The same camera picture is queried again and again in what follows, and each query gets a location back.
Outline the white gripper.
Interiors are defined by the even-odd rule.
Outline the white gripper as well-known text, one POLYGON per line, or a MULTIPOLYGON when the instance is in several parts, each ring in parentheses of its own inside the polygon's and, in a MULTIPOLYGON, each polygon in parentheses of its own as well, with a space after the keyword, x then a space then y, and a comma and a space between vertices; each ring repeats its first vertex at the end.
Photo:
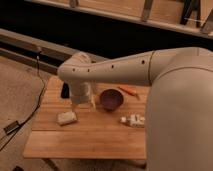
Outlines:
POLYGON ((87 82, 69 84, 70 98, 75 104, 87 103, 91 100, 91 85, 87 82))

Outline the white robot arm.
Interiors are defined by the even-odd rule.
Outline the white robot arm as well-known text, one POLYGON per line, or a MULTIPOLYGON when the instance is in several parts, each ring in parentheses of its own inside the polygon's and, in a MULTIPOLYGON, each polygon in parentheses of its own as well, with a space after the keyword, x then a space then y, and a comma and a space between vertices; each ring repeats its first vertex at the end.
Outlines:
POLYGON ((154 50, 97 63, 79 52, 57 75, 77 101, 87 83, 148 86, 147 170, 213 171, 213 51, 154 50))

